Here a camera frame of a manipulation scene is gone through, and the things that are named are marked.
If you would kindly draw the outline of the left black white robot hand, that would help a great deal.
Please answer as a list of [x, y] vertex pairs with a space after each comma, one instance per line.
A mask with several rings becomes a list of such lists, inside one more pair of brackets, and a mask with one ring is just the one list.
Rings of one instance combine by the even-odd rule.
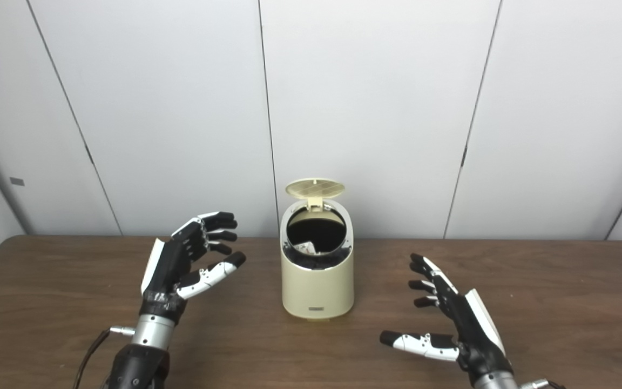
[[226, 242], [238, 226], [231, 212], [210, 212], [188, 219], [168, 240], [157, 238], [141, 281], [141, 316], [180, 323], [188, 299], [210, 290], [246, 261]]

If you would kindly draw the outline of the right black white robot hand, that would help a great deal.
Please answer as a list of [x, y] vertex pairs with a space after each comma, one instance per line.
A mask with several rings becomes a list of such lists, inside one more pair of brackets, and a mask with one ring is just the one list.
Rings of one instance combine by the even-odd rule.
[[423, 278], [409, 281], [408, 287], [425, 292], [413, 305], [438, 308], [454, 324], [456, 340], [451, 334], [383, 330], [378, 338], [380, 343], [427, 359], [454, 362], [468, 374], [474, 388], [513, 384], [513, 367], [503, 340], [478, 292], [459, 293], [446, 273], [422, 254], [412, 253], [410, 261], [410, 270]]

